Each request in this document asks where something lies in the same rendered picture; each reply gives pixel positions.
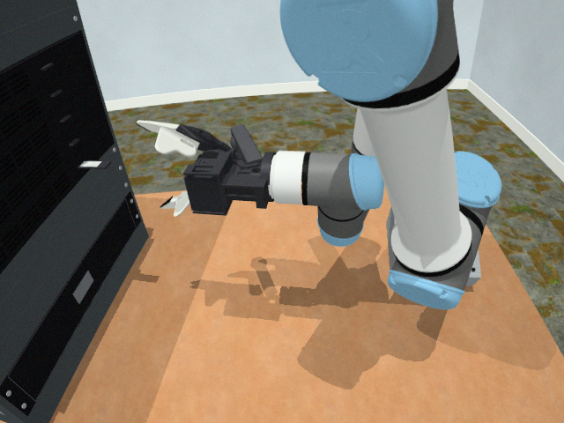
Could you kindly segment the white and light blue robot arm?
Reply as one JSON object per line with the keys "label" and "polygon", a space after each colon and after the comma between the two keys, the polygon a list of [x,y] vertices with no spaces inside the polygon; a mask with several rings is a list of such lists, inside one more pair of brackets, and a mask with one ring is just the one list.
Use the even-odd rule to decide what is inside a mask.
{"label": "white and light blue robot arm", "polygon": [[453,2],[281,0],[293,59],[357,115],[349,154],[278,151],[268,185],[277,204],[317,206],[320,234],[336,247],[359,239],[385,185],[397,223],[388,285],[437,309],[459,304],[501,193],[487,160],[454,151],[447,88],[460,58]]}

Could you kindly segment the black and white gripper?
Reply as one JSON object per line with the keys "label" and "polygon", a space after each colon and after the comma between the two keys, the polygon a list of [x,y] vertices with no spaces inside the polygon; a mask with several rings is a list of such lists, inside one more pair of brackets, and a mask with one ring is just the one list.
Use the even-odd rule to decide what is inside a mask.
{"label": "black and white gripper", "polygon": [[206,130],[164,122],[137,121],[136,124],[159,133],[155,149],[160,153],[179,152],[192,158],[196,156],[197,149],[203,152],[183,172],[187,191],[170,197],[160,206],[161,209],[175,208],[175,217],[188,206],[193,213],[226,216],[233,200],[256,202],[256,208],[260,209],[266,209],[268,202],[274,202],[268,185],[275,152],[266,152],[260,164],[245,164],[241,155],[235,153],[235,148],[219,141]]}

